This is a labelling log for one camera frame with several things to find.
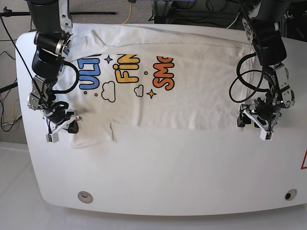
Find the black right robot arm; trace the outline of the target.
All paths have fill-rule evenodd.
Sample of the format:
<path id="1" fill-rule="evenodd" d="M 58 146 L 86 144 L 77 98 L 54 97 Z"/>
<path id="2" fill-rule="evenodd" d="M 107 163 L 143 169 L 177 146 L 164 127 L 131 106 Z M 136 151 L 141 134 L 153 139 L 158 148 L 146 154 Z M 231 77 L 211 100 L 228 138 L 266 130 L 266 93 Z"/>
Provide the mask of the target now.
<path id="1" fill-rule="evenodd" d="M 29 0 L 27 6 L 36 28 L 36 51 L 32 62 L 35 77 L 28 97 L 28 107 L 40 110 L 48 124 L 53 123 L 56 128 L 76 134 L 79 131 L 79 118 L 68 110 L 67 102 L 56 100 L 58 94 L 67 94 L 74 90 L 80 77 L 77 68 L 65 60 L 70 51 L 72 35 L 69 1 Z M 67 89 L 54 90 L 64 66 L 74 70 L 75 82 Z"/>

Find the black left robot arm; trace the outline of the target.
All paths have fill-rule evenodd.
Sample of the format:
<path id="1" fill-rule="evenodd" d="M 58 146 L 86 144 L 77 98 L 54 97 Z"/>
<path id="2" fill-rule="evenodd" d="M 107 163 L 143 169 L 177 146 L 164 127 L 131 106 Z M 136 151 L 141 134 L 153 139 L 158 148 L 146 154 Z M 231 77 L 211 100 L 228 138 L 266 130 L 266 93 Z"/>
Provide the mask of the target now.
<path id="1" fill-rule="evenodd" d="M 260 138 L 270 140 L 273 128 L 281 117 L 281 109 L 295 104 L 295 95 L 288 82 L 289 73 L 282 63 L 287 57 L 280 34 L 280 20 L 291 4 L 289 0 L 241 0 L 242 24 L 254 53 L 244 56 L 236 68 L 236 80 L 252 90 L 250 96 L 235 103 L 240 105 L 237 126 L 254 123 Z M 257 57 L 261 76 L 257 86 L 243 79 L 242 64 Z"/>

